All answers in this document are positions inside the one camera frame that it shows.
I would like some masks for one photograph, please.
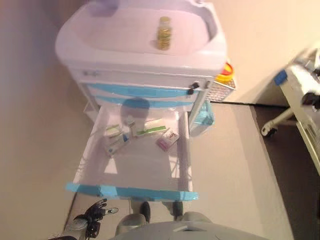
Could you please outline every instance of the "small bottle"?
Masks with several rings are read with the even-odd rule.
[[[170,47],[171,26],[170,18],[167,16],[160,17],[158,33],[157,33],[157,48],[160,50],[168,50]]]

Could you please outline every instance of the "metal bed leg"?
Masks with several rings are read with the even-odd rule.
[[[279,116],[277,116],[276,118],[268,121],[261,129],[261,134],[264,137],[269,137],[271,135],[273,135],[274,133],[277,132],[278,128],[277,126],[283,122],[288,120],[289,118],[291,118],[294,115],[294,112],[292,111],[291,108],[288,108],[287,110],[285,110],[283,113],[281,113]]]

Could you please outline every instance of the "baseboard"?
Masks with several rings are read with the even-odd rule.
[[[268,105],[268,104],[261,104],[261,103],[232,102],[232,101],[210,101],[210,103],[214,103],[214,104],[246,105],[246,106],[254,106],[254,107],[280,108],[280,109],[287,109],[287,108],[288,108],[288,106]]]

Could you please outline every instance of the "bottle cap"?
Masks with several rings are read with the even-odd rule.
[[[170,17],[168,17],[168,16],[160,17],[160,23],[161,24],[169,24],[170,23]]]

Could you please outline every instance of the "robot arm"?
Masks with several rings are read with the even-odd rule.
[[[84,214],[74,218],[71,224],[65,227],[60,237],[51,238],[49,240],[85,240],[88,238],[96,238],[100,231],[100,222],[104,216],[115,214],[118,208],[105,209],[107,199],[97,201],[87,209]]]

